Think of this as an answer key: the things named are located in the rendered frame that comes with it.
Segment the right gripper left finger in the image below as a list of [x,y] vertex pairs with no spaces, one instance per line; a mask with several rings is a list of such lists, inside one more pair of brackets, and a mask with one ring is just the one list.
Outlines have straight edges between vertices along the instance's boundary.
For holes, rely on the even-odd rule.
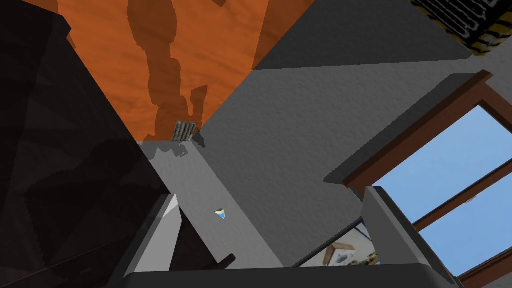
[[116,287],[132,273],[168,271],[181,223],[176,195],[164,194],[159,197],[112,273],[107,286]]

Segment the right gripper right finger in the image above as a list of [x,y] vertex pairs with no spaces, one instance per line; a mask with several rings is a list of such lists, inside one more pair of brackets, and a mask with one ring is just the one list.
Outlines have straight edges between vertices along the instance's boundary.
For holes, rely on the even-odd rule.
[[383,268],[378,279],[392,287],[459,287],[457,280],[380,186],[365,189],[362,207]]

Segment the brown framed window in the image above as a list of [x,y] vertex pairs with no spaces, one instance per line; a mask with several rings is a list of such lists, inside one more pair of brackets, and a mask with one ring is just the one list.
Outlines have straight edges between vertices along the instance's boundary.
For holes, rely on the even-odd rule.
[[382,187],[465,288],[512,274],[512,104],[491,78],[448,76],[332,177]]

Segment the dark cupboard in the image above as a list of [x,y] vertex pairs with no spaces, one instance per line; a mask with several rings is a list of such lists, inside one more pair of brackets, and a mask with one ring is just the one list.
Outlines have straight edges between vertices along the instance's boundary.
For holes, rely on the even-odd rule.
[[173,199],[69,32],[0,0],[0,288],[107,288]]

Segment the black and yellow striped rug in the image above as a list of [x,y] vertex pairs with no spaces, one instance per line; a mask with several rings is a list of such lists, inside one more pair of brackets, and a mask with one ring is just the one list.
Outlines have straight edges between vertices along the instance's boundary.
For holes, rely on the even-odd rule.
[[512,37],[512,0],[409,1],[476,57]]

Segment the framed wall picture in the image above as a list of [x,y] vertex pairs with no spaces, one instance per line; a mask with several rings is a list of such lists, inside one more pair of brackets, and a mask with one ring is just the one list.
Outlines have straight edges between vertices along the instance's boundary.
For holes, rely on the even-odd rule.
[[380,264],[366,224],[359,218],[326,243],[293,265],[299,267],[335,267]]

